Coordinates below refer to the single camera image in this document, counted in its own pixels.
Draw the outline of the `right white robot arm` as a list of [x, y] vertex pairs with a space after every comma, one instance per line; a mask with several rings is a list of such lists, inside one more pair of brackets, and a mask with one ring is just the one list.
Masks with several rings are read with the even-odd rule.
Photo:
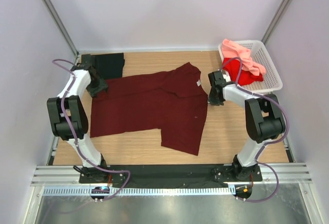
[[245, 181], [256, 171], [258, 158], [265, 147], [286, 131], [283, 111], [275, 95], [252, 93], [232, 81], [226, 81], [220, 70], [209, 73], [208, 78], [210, 105], [220, 106], [231, 101], [245, 110], [248, 138], [243, 149], [235, 155], [231, 169], [234, 179]]

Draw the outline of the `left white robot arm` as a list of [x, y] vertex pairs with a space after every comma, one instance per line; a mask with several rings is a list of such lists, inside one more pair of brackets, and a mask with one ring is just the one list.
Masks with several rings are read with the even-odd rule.
[[64, 89], [47, 100], [47, 110], [54, 136], [70, 144], [82, 161], [73, 166], [80, 173], [80, 183], [104, 183], [109, 177], [106, 161], [88, 135], [89, 122], [81, 98], [85, 91], [93, 98], [107, 91], [108, 84], [97, 72], [95, 57], [87, 55], [81, 62], [55, 59], [52, 63], [70, 74]]

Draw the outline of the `dark red t shirt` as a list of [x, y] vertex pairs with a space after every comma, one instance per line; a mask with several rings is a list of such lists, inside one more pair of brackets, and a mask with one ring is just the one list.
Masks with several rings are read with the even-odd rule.
[[187, 62], [171, 71], [106, 80], [92, 100], [90, 136], [159, 129], [161, 146], [197, 156], [207, 117], [201, 71]]

